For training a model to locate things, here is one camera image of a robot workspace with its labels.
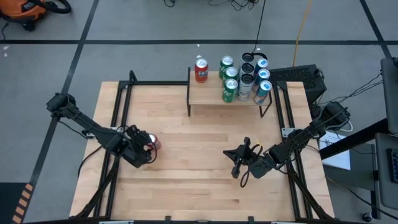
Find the blue soda can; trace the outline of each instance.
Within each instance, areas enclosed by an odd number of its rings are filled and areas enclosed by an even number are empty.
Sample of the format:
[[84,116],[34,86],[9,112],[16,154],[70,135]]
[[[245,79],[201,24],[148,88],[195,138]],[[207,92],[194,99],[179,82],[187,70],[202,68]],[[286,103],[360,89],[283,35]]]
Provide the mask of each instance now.
[[272,85],[269,81],[262,81],[254,97],[254,102],[256,102],[258,105],[261,105],[264,102],[264,100],[267,98],[267,95],[271,90],[271,88]]
[[253,84],[253,91],[256,93],[257,89],[259,88],[259,85],[262,81],[266,81],[269,79],[269,76],[271,74],[269,73],[268,70],[266,69],[260,69],[258,76],[254,79],[254,84]]
[[267,69],[268,68],[268,61],[267,59],[264,58],[260,58],[257,61],[256,67],[254,67],[254,78],[256,78],[256,76],[258,75],[259,71],[261,69]]

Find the green soda can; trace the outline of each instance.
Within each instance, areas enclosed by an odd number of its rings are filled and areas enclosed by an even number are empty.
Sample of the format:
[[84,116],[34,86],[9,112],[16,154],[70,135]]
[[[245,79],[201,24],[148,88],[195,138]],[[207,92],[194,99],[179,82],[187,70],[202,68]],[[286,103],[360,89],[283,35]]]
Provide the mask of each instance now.
[[225,80],[223,100],[225,103],[231,103],[235,100],[236,94],[238,92],[238,81],[233,79]]
[[223,86],[224,86],[224,82],[227,79],[235,79],[238,80],[238,69],[234,68],[234,67],[229,67],[225,70],[225,74],[224,74],[224,78],[223,78]]
[[220,61],[220,69],[218,70],[219,78],[223,79],[225,75],[225,70],[232,66],[234,66],[234,59],[228,55],[224,56]]

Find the red soda can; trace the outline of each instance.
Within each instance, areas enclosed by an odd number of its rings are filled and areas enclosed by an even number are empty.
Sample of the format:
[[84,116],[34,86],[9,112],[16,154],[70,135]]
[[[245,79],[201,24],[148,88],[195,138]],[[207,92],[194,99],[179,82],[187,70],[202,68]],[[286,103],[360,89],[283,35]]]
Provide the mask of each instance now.
[[199,83],[203,83],[207,80],[207,69],[209,65],[203,58],[199,58],[195,63],[195,80]]
[[155,134],[149,134],[149,137],[152,142],[149,143],[148,146],[151,149],[155,149],[155,146],[156,146],[156,149],[159,150],[162,147],[162,145],[161,145],[159,139],[157,138],[157,136]]

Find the shop vacuum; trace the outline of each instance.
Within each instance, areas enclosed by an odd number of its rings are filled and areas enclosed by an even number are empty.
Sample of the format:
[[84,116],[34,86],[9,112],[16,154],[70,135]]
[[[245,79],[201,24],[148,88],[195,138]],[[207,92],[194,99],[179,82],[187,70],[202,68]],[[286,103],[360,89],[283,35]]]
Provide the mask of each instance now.
[[21,24],[25,30],[33,31],[35,22],[43,17],[47,10],[59,14],[71,11],[67,0],[59,1],[64,8],[45,0],[0,0],[0,17],[8,22]]

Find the desk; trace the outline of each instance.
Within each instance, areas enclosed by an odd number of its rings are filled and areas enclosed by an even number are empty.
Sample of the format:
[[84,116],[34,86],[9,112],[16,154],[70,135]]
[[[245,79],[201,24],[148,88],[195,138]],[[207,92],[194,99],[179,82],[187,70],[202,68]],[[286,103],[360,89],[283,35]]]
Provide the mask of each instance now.
[[[117,82],[102,83],[93,118],[102,126],[111,123],[117,87]],[[303,85],[288,83],[288,88],[295,125],[304,128],[311,117]],[[186,86],[133,86],[127,124],[156,134],[162,149],[153,164],[139,169],[121,161],[111,218],[164,220],[171,215],[172,220],[247,221],[248,216],[256,221],[294,220],[286,175],[273,170],[261,179],[250,177],[242,189],[240,179],[231,176],[232,161],[222,153],[236,149],[245,136],[253,143],[258,139],[264,149],[280,143],[275,104],[263,118],[257,107],[215,105],[192,105],[188,117],[186,94]],[[314,140],[309,145],[317,147]],[[85,156],[97,147],[96,140],[89,140]],[[104,152],[99,151],[83,166],[70,215],[77,214],[98,188]],[[319,154],[304,149],[302,160],[309,191],[334,216]],[[297,192],[304,217],[302,194],[298,188]],[[106,192],[102,215],[107,198]]]

